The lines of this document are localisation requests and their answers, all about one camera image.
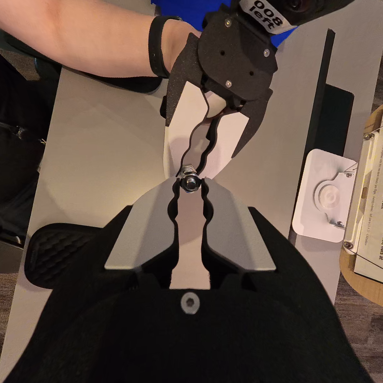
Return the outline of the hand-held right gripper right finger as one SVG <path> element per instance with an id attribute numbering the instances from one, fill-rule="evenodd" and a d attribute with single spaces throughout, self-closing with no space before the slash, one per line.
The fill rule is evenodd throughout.
<path id="1" fill-rule="evenodd" d="M 211 289 L 227 276 L 274 272 L 276 265 L 249 208 L 213 179 L 201 184 L 205 224 L 201 258 Z"/>

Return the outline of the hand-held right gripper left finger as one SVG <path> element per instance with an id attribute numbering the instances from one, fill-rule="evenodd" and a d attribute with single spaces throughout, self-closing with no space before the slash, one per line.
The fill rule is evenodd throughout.
<path id="1" fill-rule="evenodd" d="M 106 270 L 153 274 L 169 288 L 179 261 L 176 222 L 180 183 L 171 177 L 142 195 L 132 206 L 105 263 Z"/>

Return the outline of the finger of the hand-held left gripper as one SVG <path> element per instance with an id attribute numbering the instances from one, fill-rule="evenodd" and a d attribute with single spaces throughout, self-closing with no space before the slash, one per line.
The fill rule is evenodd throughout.
<path id="1" fill-rule="evenodd" d="M 163 165 L 166 179 L 179 173 L 189 151 L 192 134 L 207 117 L 208 111 L 202 90 L 187 81 L 171 122 L 165 126 Z"/>
<path id="2" fill-rule="evenodd" d="M 202 152 L 197 175 L 213 179 L 231 161 L 249 117 L 241 112 L 221 115 L 210 124 L 209 144 Z"/>

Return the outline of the silver hex nut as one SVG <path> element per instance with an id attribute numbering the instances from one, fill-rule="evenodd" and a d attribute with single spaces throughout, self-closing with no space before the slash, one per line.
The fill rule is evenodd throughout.
<path id="1" fill-rule="evenodd" d="M 196 175 L 187 175 L 180 180 L 180 186 L 187 193 L 194 193 L 199 190 L 201 180 Z"/>

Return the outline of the blue plastic bin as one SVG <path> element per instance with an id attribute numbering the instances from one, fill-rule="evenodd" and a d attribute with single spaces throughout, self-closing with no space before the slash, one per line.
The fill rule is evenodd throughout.
<path id="1" fill-rule="evenodd" d="M 221 4 L 231 5 L 230 0 L 151 0 L 163 16 L 177 16 L 202 31 L 202 22 L 208 12 L 217 11 Z"/>

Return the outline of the person's left forearm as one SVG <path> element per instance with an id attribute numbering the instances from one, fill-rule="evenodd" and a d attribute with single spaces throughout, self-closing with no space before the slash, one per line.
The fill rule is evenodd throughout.
<path id="1" fill-rule="evenodd" d="M 1 29 L 69 68 L 102 77 L 150 76 L 153 16 L 103 1 L 1 0 Z"/>

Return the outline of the person's left hand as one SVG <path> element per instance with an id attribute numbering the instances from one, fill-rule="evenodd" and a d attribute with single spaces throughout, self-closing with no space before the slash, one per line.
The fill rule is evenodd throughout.
<path id="1" fill-rule="evenodd" d="M 161 35 L 161 51 L 165 68 L 169 73 L 184 49 L 189 34 L 194 34 L 198 38 L 201 36 L 200 31 L 184 21 L 169 19 L 165 22 Z"/>

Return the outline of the black wristband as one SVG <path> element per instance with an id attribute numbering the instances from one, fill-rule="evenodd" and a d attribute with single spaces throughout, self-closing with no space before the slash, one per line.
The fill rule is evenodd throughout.
<path id="1" fill-rule="evenodd" d="M 161 47 L 163 28 L 168 20 L 182 21 L 180 17 L 176 16 L 156 16 L 151 22 L 148 36 L 148 55 L 151 70 L 154 75 L 162 79 L 168 79 L 170 75 L 164 64 Z"/>

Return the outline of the black foam pad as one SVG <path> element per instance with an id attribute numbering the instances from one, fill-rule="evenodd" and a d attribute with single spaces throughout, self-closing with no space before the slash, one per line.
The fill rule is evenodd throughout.
<path id="1" fill-rule="evenodd" d="M 26 279 L 40 288 L 52 290 L 74 256 L 101 230 L 71 223 L 52 223 L 38 229 L 26 248 Z"/>

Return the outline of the white page holder bar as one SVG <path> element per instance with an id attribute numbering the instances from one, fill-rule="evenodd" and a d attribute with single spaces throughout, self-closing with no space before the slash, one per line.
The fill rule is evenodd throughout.
<path id="1" fill-rule="evenodd" d="M 379 133 L 376 132 L 365 133 L 363 136 L 343 240 L 343 248 L 348 254 L 357 254 L 358 252 L 358 242 L 366 204 L 366 196 L 362 197 L 363 190 L 364 188 L 368 189 L 370 184 L 375 144 L 378 138 Z"/>

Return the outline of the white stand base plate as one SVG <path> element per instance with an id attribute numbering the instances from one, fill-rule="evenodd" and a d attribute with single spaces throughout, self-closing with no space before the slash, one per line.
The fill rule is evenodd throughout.
<path id="1" fill-rule="evenodd" d="M 358 163 L 320 149 L 306 158 L 292 227 L 300 236 L 339 243 L 345 235 Z"/>

